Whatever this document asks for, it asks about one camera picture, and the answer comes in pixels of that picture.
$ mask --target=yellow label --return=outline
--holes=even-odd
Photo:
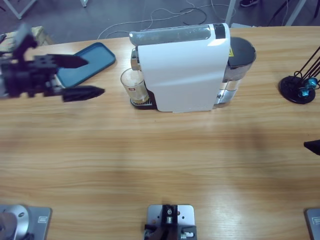
[[[229,57],[234,57],[234,52],[232,51],[232,48],[230,47],[230,50],[229,50]]]

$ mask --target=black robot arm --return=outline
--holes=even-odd
[[[21,25],[14,37],[13,49],[0,52],[0,98],[19,98],[22,93],[33,98],[42,93],[44,97],[62,96],[64,102],[72,102],[95,98],[105,92],[95,86],[62,88],[55,79],[59,68],[79,68],[88,62],[79,56],[64,54],[34,56],[33,60],[26,61],[27,49],[36,47],[31,28]]]

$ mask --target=floor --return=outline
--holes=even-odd
[[[17,10],[24,8],[29,0],[10,0]],[[210,4],[210,0],[189,0],[196,7]],[[236,13],[232,18],[232,23],[267,26],[272,15],[284,2],[283,0],[260,0],[260,3],[251,7],[240,7],[240,0],[236,3]],[[298,0],[289,3],[288,14],[296,6]],[[213,11],[212,6],[201,8],[206,14],[206,23],[221,23],[226,16],[228,0],[213,0],[216,5]],[[294,26],[320,26],[320,14],[314,19],[314,11],[317,0],[308,0],[300,14],[293,23]],[[22,22],[27,22],[33,27],[43,26],[52,40],[59,43],[77,42],[85,40],[95,40],[106,28],[125,22],[138,22],[149,20],[151,13],[159,8],[168,9],[174,13],[179,13],[182,9],[192,7],[186,0],[89,0],[87,7],[82,7],[80,0],[37,0],[32,8],[25,13],[22,20],[18,20],[8,9],[7,5],[0,0],[0,33],[8,33],[17,29]],[[281,26],[286,8],[271,22],[271,26]],[[165,10],[154,12],[154,19],[170,18],[175,16]],[[187,24],[198,24],[204,19],[204,14],[198,10],[180,15],[172,19],[154,21],[151,28],[167,28],[183,26]],[[150,25],[148,22],[129,23],[111,27],[101,38],[105,38],[114,31],[139,31],[146,29]],[[117,32],[108,38],[127,36],[126,32]]]

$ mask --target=drip tray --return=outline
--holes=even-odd
[[[155,106],[152,101],[150,100],[150,98],[142,103],[135,103],[132,101],[132,99],[130,99],[130,102],[133,106],[135,106],[138,109],[157,109],[157,106]]]

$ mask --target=glass cup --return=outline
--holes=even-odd
[[[140,70],[129,68],[122,73],[120,80],[134,103],[142,104],[149,99],[144,76]]]

